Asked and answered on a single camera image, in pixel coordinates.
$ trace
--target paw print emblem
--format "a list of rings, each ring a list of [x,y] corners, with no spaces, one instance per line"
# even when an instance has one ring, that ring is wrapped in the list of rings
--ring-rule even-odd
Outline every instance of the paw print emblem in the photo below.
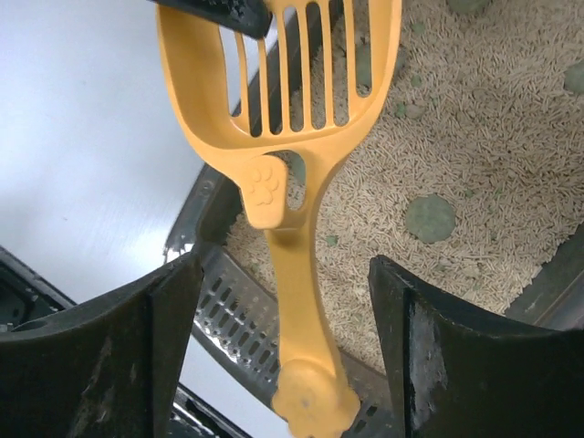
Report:
[[[252,203],[255,205],[269,205],[274,201],[274,192],[279,186],[277,178],[274,178],[271,167],[255,168],[251,171],[251,184],[249,193]]]

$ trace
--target litter clump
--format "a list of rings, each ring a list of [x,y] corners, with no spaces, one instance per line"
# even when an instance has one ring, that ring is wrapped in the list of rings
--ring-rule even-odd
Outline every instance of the litter clump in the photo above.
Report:
[[[405,214],[405,226],[425,244],[446,240],[456,227],[454,208],[437,194],[414,199]]]
[[[395,112],[393,113],[398,119],[403,119],[405,117],[405,103],[400,102],[395,106]]]
[[[420,87],[422,85],[422,77],[420,75],[412,76],[412,87]]]
[[[426,25],[421,22],[412,23],[412,32],[415,35],[422,35],[426,31]]]
[[[483,10],[491,0],[446,0],[456,14],[473,14]]]
[[[357,64],[357,82],[371,88],[371,47],[362,44],[355,51],[355,63]]]
[[[325,241],[327,242],[328,246],[337,246],[339,243],[339,237],[337,235],[328,235],[325,238]]]
[[[393,70],[393,76],[396,77],[399,75],[403,68],[405,67],[405,63],[408,61],[408,51],[404,46],[400,46],[398,49],[398,57],[395,61],[395,69]]]
[[[566,70],[564,89],[574,94],[584,94],[584,59]]]
[[[424,112],[426,112],[426,108],[413,103],[405,106],[405,115],[408,119],[417,120],[423,116]]]

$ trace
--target litter scoop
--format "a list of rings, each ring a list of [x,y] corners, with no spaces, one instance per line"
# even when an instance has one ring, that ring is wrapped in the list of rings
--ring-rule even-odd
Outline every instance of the litter scoop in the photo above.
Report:
[[[339,349],[331,334],[320,294],[315,234],[318,208],[330,180],[379,117],[398,53],[402,0],[369,0],[371,87],[357,91],[355,26],[352,0],[344,2],[347,48],[348,122],[333,117],[333,43],[329,2],[317,0],[322,25],[326,122],[314,128],[311,117],[307,5],[313,0],[272,0],[268,7],[278,30],[282,129],[269,123],[266,43],[259,55],[262,132],[252,135],[248,111],[248,77],[244,40],[235,34],[241,78],[241,112],[232,116],[219,26],[178,10],[157,6],[162,66],[172,106],[199,156],[233,180],[241,191],[248,222],[265,230],[276,272],[279,310],[279,364],[274,411],[297,438],[338,438],[352,425],[360,408],[349,386]],[[284,10],[297,11],[300,40],[304,127],[290,126],[288,55]],[[302,206],[287,205],[286,163],[272,155],[299,154],[306,166]]]

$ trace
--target white floor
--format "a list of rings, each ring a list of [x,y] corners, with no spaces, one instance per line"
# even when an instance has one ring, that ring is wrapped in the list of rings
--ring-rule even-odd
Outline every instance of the white floor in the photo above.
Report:
[[[203,165],[166,95],[153,11],[0,3],[0,245],[77,302],[162,263]],[[289,436],[194,340],[181,380],[252,437]]]

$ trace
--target scoop handle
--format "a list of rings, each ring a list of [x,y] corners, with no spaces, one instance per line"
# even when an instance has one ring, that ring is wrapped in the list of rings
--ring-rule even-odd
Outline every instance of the scoop handle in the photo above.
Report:
[[[339,438],[352,425],[360,401],[348,384],[322,306],[315,222],[308,218],[299,229],[266,231],[280,327],[280,373],[272,407],[294,436]]]
[[[288,170],[279,158],[257,156],[244,163],[235,178],[248,221],[265,230],[276,271],[280,373],[272,404],[298,437],[338,438],[360,407],[318,290],[318,208],[339,167],[332,163],[308,158],[307,190],[298,211],[287,207]]]

